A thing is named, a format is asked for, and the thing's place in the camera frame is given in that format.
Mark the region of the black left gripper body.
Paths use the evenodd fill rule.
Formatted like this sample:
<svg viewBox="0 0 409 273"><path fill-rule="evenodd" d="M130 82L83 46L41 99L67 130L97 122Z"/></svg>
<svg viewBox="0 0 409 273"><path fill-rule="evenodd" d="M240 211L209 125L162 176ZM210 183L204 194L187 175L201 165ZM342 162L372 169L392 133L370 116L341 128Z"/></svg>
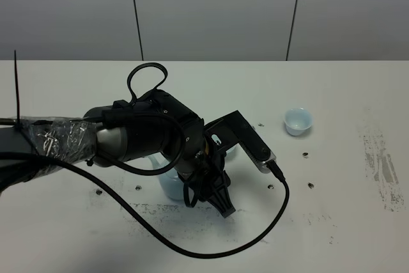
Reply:
<svg viewBox="0 0 409 273"><path fill-rule="evenodd" d="M194 152L195 156L191 156L192 203L207 202L208 185L216 176L224 176L228 188L230 186L230 178L224 169L226 152L219 151L220 144L215 142L209 133L203 134L202 139L200 149Z"/></svg>

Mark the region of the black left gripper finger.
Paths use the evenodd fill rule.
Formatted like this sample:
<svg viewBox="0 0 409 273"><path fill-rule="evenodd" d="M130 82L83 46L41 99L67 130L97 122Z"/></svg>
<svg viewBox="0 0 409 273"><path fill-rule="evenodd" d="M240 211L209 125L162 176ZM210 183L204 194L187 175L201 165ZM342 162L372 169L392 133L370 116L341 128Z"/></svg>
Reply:
<svg viewBox="0 0 409 273"><path fill-rule="evenodd" d="M223 218L229 217L236 211L229 197L228 183L224 176L216 176L208 188L207 202L211 203Z"/></svg>

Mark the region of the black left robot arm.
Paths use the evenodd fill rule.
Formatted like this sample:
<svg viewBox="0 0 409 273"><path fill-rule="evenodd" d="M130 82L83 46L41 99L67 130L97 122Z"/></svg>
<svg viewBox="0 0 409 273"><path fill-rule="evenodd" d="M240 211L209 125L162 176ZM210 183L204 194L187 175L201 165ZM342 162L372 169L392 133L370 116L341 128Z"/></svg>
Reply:
<svg viewBox="0 0 409 273"><path fill-rule="evenodd" d="M162 90L90 109L83 118L3 121L1 188L88 162L135 175L175 170L187 207L207 202L227 217L235 208L226 154L194 111Z"/></svg>

